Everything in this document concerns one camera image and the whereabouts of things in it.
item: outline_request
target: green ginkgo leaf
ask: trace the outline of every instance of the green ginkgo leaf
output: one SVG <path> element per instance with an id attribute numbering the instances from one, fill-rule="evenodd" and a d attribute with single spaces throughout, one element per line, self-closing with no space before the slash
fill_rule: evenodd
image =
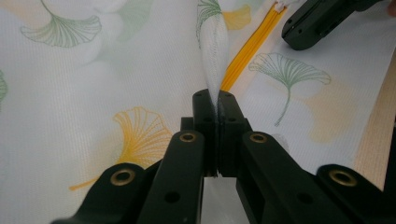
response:
<path id="1" fill-rule="evenodd" d="M 275 126 L 278 126 L 285 116 L 290 102 L 291 87 L 294 84 L 307 80 L 315 80 L 327 85 L 332 81 L 327 73 L 318 70 L 314 66 L 286 58 L 278 53 L 260 53 L 256 55 L 253 62 L 248 66 L 248 69 L 274 78 L 288 90 L 288 100 Z"/>
<path id="2" fill-rule="evenodd" d="M 43 1 L 41 3 L 51 16 L 50 22 L 38 29 L 21 28 L 21 32 L 35 42 L 72 48 L 92 41 L 102 29 L 99 18 L 96 16 L 91 16 L 86 20 L 69 20 L 54 15 Z"/>
<path id="3" fill-rule="evenodd" d="M 3 79 L 3 72 L 0 70 L 0 103 L 6 97 L 7 91 L 8 91 L 7 84 Z"/>
<path id="4" fill-rule="evenodd" d="M 129 0 L 119 11 L 124 22 L 119 41 L 129 40 L 149 19 L 153 0 Z"/>
<path id="5" fill-rule="evenodd" d="M 201 27 L 212 16 L 220 15 L 221 9 L 217 0 L 200 0 L 198 3 L 198 21 L 196 35 L 201 46 Z"/>

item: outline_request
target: yellow ginkgo leaf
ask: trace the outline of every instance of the yellow ginkgo leaf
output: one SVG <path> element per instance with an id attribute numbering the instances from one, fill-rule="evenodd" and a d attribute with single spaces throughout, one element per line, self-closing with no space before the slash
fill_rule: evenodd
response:
<path id="1" fill-rule="evenodd" d="M 251 21 L 250 7 L 248 5 L 243 5 L 232 12 L 222 12 L 222 14 L 229 30 L 240 30 Z"/>
<path id="2" fill-rule="evenodd" d="M 116 164 L 129 162 L 148 168 L 163 157 L 172 133 L 159 114 L 139 106 L 116 114 L 114 120 L 120 124 L 123 133 L 122 152 Z M 97 179 L 98 177 L 93 178 L 69 189 L 87 187 Z"/>

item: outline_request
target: fabric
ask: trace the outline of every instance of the fabric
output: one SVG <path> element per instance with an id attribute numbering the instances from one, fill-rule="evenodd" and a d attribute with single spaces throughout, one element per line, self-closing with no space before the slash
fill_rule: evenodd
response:
<path id="1" fill-rule="evenodd" d="M 396 20 L 384 1 L 293 51 L 280 32 L 302 3 L 0 1 L 0 223 L 70 217 L 106 168 L 147 168 L 206 88 L 216 104 L 227 87 L 253 129 L 309 172 L 350 166 Z M 248 223 L 234 179 L 205 180 L 202 223 Z"/>

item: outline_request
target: zipper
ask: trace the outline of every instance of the zipper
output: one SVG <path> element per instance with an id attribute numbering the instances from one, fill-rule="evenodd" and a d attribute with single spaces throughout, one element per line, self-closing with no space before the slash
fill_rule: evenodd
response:
<path id="1" fill-rule="evenodd" d="M 250 39 L 239 50 L 231 63 L 228 65 L 225 72 L 225 77 L 220 87 L 222 91 L 230 90 L 235 81 L 241 75 L 242 71 L 248 65 L 248 62 L 250 62 L 251 58 L 256 54 L 257 50 L 262 46 L 262 43 L 265 41 L 268 35 L 271 34 L 275 26 L 285 14 L 286 8 L 281 8 L 281 11 L 278 11 L 278 3 L 275 3 L 257 30 L 253 33 L 253 35 L 251 35 Z"/>

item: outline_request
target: black plastic part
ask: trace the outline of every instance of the black plastic part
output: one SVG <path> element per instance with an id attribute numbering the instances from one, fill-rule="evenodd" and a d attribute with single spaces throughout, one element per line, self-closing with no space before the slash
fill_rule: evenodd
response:
<path id="1" fill-rule="evenodd" d="M 204 137 L 196 131 L 173 135 L 137 223 L 200 222 L 204 144 Z"/>
<path id="2" fill-rule="evenodd" d="M 108 168 L 91 187 L 76 214 L 70 218 L 55 220 L 52 224 L 135 223 L 158 164 L 152 166 L 148 173 L 131 163 Z M 120 178 L 132 177 L 132 181 L 122 186 L 112 184 L 112 176 L 118 171 L 126 170 L 132 172 L 120 174 Z"/>
<path id="3" fill-rule="evenodd" d="M 357 172 L 340 165 L 318 169 L 317 179 L 354 223 L 396 223 L 396 201 Z"/>
<path id="4" fill-rule="evenodd" d="M 308 0 L 285 23 L 282 38 L 292 49 L 313 47 L 355 10 L 381 0 Z"/>
<path id="5" fill-rule="evenodd" d="M 227 91 L 219 93 L 219 173 L 236 177 L 241 136 L 250 127 L 235 97 Z"/>
<path id="6" fill-rule="evenodd" d="M 265 199 L 262 213 L 250 221 L 262 217 L 258 223 L 352 223 L 271 135 L 245 133 L 241 155 L 256 185 L 253 188 Z M 243 182 L 247 175 L 238 178 Z"/>
<path id="7" fill-rule="evenodd" d="M 205 176 L 217 176 L 218 124 L 209 90 L 198 91 L 192 96 L 192 114 L 192 128 L 205 137 Z"/>
<path id="8" fill-rule="evenodd" d="M 389 197 L 396 198 L 396 121 L 393 128 L 392 143 L 390 144 L 384 193 L 387 194 Z"/>

